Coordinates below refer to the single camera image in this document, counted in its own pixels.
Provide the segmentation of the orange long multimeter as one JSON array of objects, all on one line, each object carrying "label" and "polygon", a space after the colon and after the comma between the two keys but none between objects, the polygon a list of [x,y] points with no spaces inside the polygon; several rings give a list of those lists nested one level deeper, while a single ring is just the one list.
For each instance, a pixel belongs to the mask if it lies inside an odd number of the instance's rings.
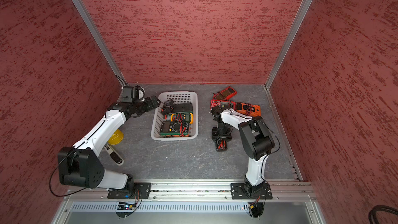
[{"label": "orange long multimeter", "polygon": [[240,114],[250,117],[256,117],[262,115],[261,107],[259,105],[252,105],[249,103],[237,102],[235,110]]}]

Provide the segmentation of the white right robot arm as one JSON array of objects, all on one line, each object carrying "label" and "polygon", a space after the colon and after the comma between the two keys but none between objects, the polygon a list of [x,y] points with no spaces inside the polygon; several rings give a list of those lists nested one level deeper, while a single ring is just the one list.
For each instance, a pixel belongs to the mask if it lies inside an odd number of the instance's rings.
[{"label": "white right robot arm", "polygon": [[271,130],[260,116],[246,116],[221,106],[212,107],[210,113],[217,122],[211,131],[216,151],[225,151],[227,142],[232,139],[232,130],[239,131],[243,149],[249,158],[244,193],[250,198],[257,197],[266,189],[265,164],[275,147]]}]

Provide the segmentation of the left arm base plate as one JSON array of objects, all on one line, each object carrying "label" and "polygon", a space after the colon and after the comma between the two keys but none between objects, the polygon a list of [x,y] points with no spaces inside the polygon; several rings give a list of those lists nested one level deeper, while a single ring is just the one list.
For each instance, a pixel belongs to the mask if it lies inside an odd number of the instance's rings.
[{"label": "left arm base plate", "polygon": [[127,200],[127,199],[148,199],[151,192],[152,183],[138,182],[129,184],[124,189],[109,189],[108,199]]}]

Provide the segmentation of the red clamp meter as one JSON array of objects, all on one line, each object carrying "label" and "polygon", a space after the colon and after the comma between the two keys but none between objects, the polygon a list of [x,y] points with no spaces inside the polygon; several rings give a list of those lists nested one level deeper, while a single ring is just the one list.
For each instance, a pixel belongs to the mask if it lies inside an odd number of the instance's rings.
[{"label": "red clamp meter", "polygon": [[225,101],[225,100],[217,100],[213,99],[210,101],[210,109],[213,107],[223,107],[223,108],[232,108],[233,110],[236,110],[236,103],[233,101]]}]

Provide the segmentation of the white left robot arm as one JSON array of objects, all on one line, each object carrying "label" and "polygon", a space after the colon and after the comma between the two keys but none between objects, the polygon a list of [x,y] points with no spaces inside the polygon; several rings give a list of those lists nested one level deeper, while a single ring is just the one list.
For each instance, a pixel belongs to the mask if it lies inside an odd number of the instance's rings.
[{"label": "white left robot arm", "polygon": [[156,96],[152,96],[143,101],[111,105],[88,134],[73,146],[59,151],[57,168],[60,184],[83,189],[104,188],[121,199],[137,195],[140,191],[134,187],[133,176],[105,169],[98,157],[111,136],[129,118],[140,117],[158,108],[160,103]]}]

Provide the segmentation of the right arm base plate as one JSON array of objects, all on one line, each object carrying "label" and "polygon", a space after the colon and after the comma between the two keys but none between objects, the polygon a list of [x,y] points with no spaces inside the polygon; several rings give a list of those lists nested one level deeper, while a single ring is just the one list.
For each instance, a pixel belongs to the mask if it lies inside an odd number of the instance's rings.
[{"label": "right arm base plate", "polygon": [[252,186],[250,183],[231,183],[230,187],[233,200],[257,200],[258,198],[271,200],[273,198],[271,187],[265,182],[256,186]]}]

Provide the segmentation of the orange black multimeter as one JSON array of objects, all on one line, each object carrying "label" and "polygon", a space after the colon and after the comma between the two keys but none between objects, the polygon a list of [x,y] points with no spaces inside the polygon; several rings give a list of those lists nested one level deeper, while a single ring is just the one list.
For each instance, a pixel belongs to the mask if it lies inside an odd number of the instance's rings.
[{"label": "orange black multimeter", "polygon": [[186,138],[189,137],[189,135],[162,135],[161,138]]}]

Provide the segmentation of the white plastic perforated basket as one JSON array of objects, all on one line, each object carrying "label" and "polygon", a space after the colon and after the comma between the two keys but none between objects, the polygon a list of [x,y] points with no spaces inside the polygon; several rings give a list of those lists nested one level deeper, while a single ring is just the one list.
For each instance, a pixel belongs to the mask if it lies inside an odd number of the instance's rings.
[{"label": "white plastic perforated basket", "polygon": [[164,92],[158,96],[151,138],[156,141],[185,141],[198,135],[198,95],[190,91]]}]

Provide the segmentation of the small black multimeter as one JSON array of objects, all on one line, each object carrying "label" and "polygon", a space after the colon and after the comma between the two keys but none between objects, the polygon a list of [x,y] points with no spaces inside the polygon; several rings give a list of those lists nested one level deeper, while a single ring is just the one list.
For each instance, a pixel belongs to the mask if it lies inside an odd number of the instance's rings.
[{"label": "small black multimeter", "polygon": [[172,114],[173,112],[174,112],[174,100],[170,99],[165,101],[161,108],[161,114],[163,116],[167,116],[169,114]]}]

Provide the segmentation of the yellow multimeter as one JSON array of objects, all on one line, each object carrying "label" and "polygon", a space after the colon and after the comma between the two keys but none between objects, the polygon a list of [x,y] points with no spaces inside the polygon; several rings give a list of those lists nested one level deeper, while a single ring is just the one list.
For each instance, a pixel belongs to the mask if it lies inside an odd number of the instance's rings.
[{"label": "yellow multimeter", "polygon": [[189,113],[173,113],[171,114],[171,121],[175,122],[188,122],[193,124],[194,116],[192,112]]}]

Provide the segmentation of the green multimeter DT9205A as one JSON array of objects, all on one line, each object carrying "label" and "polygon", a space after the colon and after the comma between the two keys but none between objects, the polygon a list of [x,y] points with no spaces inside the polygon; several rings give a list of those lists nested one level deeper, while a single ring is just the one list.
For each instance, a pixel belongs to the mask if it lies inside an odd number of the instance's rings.
[{"label": "green multimeter DT9205A", "polygon": [[164,121],[161,124],[160,135],[188,135],[190,130],[190,123]]}]

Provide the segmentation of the dark red multimeter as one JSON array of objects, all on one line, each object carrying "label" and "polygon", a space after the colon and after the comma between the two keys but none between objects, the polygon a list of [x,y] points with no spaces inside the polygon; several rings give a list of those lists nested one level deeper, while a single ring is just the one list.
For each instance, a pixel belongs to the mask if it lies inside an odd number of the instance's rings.
[{"label": "dark red multimeter", "polygon": [[228,101],[237,94],[236,90],[232,87],[227,87],[222,91],[219,91],[213,95],[213,100]]}]

